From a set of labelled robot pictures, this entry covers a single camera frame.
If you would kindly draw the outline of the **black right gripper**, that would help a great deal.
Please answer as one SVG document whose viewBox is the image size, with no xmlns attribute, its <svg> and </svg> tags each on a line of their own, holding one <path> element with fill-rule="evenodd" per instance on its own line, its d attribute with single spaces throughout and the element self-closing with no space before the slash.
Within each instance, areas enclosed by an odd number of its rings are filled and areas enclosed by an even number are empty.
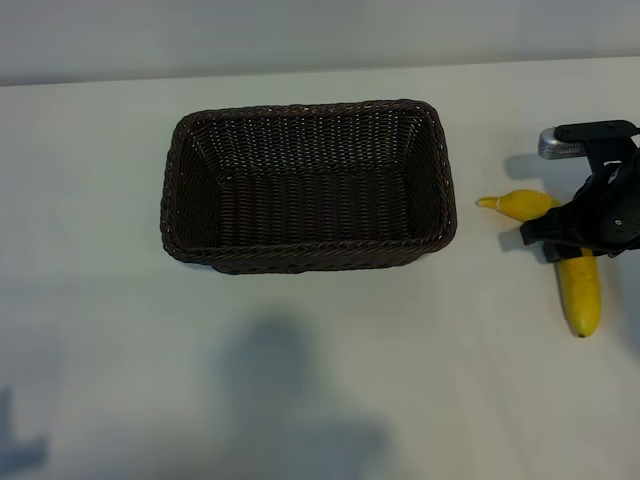
<svg viewBox="0 0 640 480">
<path fill-rule="evenodd" d="M 525 245 L 553 243 L 544 245 L 548 263 L 592 257 L 592 251 L 617 256 L 638 247 L 639 149 L 588 147 L 586 151 L 591 175 L 572 203 L 520 227 Z"/>
</svg>

